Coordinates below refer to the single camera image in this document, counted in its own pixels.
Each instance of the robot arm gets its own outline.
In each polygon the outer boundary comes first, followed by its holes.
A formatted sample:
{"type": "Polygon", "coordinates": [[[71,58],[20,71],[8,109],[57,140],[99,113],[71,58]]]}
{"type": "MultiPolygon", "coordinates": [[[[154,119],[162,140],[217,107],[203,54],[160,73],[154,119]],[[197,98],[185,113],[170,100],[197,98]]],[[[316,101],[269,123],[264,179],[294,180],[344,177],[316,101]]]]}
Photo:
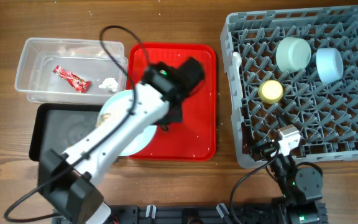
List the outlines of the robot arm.
{"type": "Polygon", "coordinates": [[[162,62],[151,65],[145,71],[142,81],[135,86],[138,99],[135,110],[115,133],[106,139],[127,115],[134,101],[132,96],[114,101],[110,106],[114,108],[114,114],[80,142],[60,155],[49,150],[42,156],[38,185],[67,167],[74,165],[74,169],[40,189],[39,193],[74,224],[104,223],[111,211],[95,186],[102,181],[110,165],[125,147],[147,126],[165,118],[170,110],[180,107],[203,78],[203,68],[193,58],[178,69],[162,62]],[[77,164],[80,158],[88,154],[77,164]]]}
{"type": "Polygon", "coordinates": [[[279,155],[270,163],[275,180],[283,196],[274,198],[272,203],[279,211],[278,219],[282,224],[322,223],[326,217],[319,212],[318,200],[322,199],[323,171],[310,162],[296,164],[290,153],[300,145],[301,135],[293,125],[278,129],[279,138],[252,150],[254,159],[266,158],[269,162],[275,155],[276,148],[279,155]]]}

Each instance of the clear plastic container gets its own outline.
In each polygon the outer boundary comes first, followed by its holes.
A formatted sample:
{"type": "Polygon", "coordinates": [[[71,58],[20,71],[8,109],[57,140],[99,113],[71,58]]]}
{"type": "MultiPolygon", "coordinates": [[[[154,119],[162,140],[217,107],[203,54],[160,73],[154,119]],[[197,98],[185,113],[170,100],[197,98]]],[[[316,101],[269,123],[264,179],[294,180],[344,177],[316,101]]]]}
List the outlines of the clear plastic container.
{"type": "MultiPolygon", "coordinates": [[[[126,69],[124,45],[110,41],[105,41],[105,44],[126,69]]],[[[29,38],[20,57],[15,89],[27,93],[27,99],[34,103],[102,105],[115,94],[99,88],[103,80],[109,77],[118,82],[117,92],[125,89],[125,75],[107,56],[98,40],[29,38]],[[66,80],[53,73],[57,65],[91,81],[88,91],[78,93],[66,80]]]]}

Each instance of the wooden table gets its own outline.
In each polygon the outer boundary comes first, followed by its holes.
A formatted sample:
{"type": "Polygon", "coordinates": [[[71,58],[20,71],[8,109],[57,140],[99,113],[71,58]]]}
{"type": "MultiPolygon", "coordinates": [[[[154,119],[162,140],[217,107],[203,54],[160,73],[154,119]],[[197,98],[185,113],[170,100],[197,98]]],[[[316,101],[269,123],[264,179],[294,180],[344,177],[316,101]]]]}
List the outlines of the wooden table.
{"type": "MultiPolygon", "coordinates": [[[[231,12],[358,4],[358,1],[292,0],[122,0],[0,1],[0,223],[5,209],[33,189],[37,163],[28,158],[38,105],[14,89],[24,42],[29,37],[98,39],[112,24],[133,30],[143,41],[202,43],[219,61],[218,151],[208,162],[157,162],[121,159],[98,187],[110,204],[216,205],[227,202],[233,185],[249,170],[239,167],[231,128],[229,85],[223,71],[219,35],[231,12]]],[[[124,43],[126,55],[135,41],[122,32],[106,39],[124,43]]],[[[358,162],[323,162],[323,201],[330,223],[358,223],[358,162]]],[[[263,170],[238,189],[237,202],[269,202],[280,195],[263,170]]],[[[52,207],[39,195],[13,215],[34,217],[52,207]]]]}

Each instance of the red candy wrapper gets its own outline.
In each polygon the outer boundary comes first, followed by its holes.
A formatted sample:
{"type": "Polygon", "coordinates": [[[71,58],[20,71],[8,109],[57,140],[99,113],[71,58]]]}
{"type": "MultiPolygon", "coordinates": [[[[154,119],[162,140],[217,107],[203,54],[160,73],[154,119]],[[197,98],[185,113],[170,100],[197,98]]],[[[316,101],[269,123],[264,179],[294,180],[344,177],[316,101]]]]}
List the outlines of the red candy wrapper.
{"type": "Polygon", "coordinates": [[[74,75],[74,73],[64,70],[59,65],[53,70],[61,78],[65,79],[76,91],[85,93],[91,85],[91,81],[85,81],[82,78],[74,75]]]}

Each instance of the plastic dish rack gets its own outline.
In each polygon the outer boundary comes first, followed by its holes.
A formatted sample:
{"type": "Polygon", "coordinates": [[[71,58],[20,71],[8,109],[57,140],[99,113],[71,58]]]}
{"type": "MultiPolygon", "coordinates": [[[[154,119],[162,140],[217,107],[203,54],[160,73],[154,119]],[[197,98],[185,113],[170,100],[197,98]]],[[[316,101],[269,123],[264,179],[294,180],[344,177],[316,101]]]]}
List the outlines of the plastic dish rack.
{"type": "Polygon", "coordinates": [[[301,128],[302,146],[293,151],[296,162],[358,159],[358,6],[232,13],[221,32],[221,47],[242,167],[264,163],[244,154],[250,143],[245,136],[248,133],[254,144],[277,137],[277,113],[301,128]],[[305,70],[278,69],[275,51],[288,36],[310,44],[312,57],[305,70]],[[315,64],[316,51],[322,47],[337,48],[344,62],[342,79],[328,85],[321,83],[315,64]],[[233,52],[242,56],[239,74],[233,52]],[[283,99],[273,105],[262,103],[257,94],[259,85],[269,79],[285,89],[283,99]]]}

